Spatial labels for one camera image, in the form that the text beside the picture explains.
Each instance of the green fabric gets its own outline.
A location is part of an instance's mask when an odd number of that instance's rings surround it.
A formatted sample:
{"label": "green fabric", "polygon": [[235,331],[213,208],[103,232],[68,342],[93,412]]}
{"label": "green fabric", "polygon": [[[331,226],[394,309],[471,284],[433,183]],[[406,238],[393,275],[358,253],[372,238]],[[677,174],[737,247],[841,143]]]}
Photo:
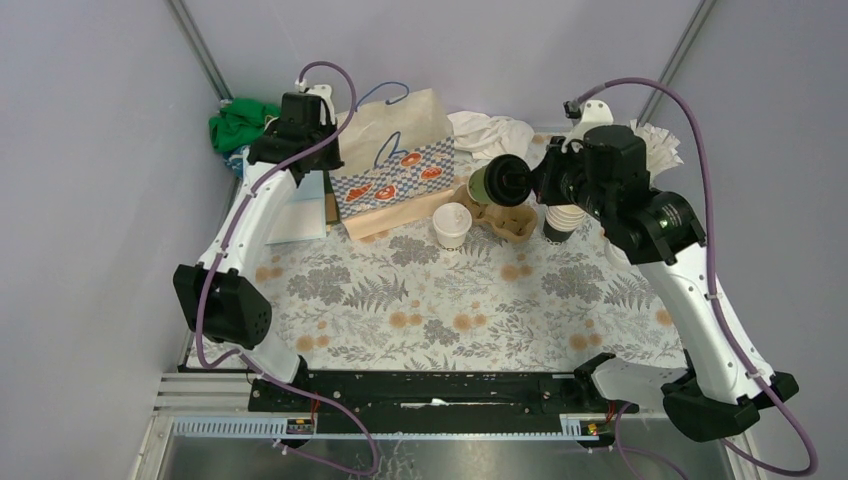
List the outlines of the green fabric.
{"label": "green fabric", "polygon": [[209,139],[216,152],[224,153],[253,143],[262,135],[265,122],[280,116],[280,108],[249,98],[235,98],[218,113],[209,119]]}

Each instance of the white wall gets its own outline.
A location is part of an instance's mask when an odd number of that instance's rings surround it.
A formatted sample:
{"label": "white wall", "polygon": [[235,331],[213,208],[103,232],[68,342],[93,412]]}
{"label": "white wall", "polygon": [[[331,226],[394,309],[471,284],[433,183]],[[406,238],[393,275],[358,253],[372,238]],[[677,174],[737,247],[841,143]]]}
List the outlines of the white wall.
{"label": "white wall", "polygon": [[[673,82],[706,136],[718,274],[765,358],[796,376],[789,405],[821,453],[816,478],[827,479],[848,469],[846,16],[839,0],[718,2]],[[652,123],[686,143],[687,165],[660,184],[702,206],[685,119],[664,101]],[[778,414],[754,432],[763,458],[806,465]]]}
{"label": "white wall", "polygon": [[[361,93],[385,80],[432,87],[448,111],[561,128],[562,102],[617,77],[658,78],[698,0],[188,0],[237,96],[279,102],[312,60],[347,69]],[[333,72],[310,80],[339,87]],[[398,95],[387,88],[382,95]],[[634,118],[644,89],[602,95]]]}
{"label": "white wall", "polygon": [[0,478],[125,478],[231,175],[164,1],[0,3]]}

